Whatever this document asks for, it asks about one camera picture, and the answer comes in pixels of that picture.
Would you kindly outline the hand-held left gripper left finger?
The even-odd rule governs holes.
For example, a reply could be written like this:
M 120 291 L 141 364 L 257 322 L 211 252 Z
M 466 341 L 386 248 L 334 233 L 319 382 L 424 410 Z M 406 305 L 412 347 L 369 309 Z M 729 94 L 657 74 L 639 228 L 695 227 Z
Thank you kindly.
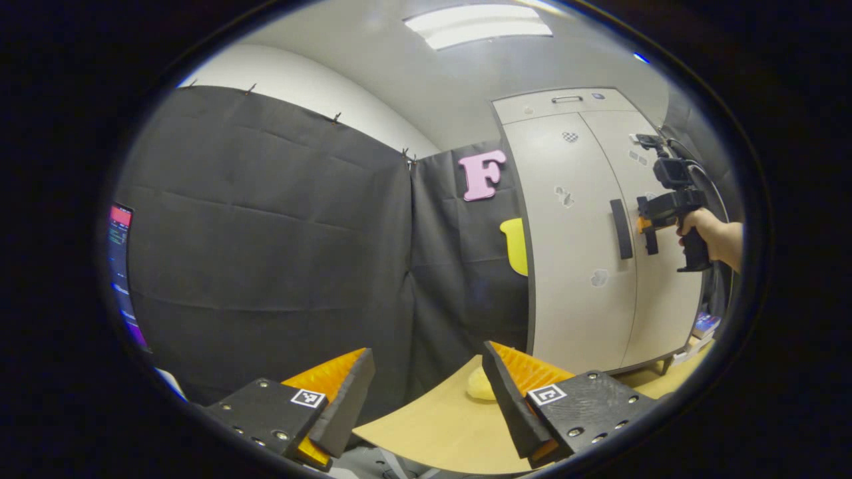
M 356 349 L 283 381 L 253 380 L 203 411 L 276 456 L 326 472 L 347 448 L 374 375 L 372 349 Z

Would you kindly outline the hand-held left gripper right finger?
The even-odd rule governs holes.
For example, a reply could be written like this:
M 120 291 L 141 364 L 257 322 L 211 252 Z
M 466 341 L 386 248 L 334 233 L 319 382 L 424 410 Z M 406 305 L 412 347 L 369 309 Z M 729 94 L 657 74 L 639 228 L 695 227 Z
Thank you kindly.
M 570 373 L 494 341 L 483 343 L 482 367 L 515 451 L 532 469 L 599 448 L 658 403 L 602 371 Z

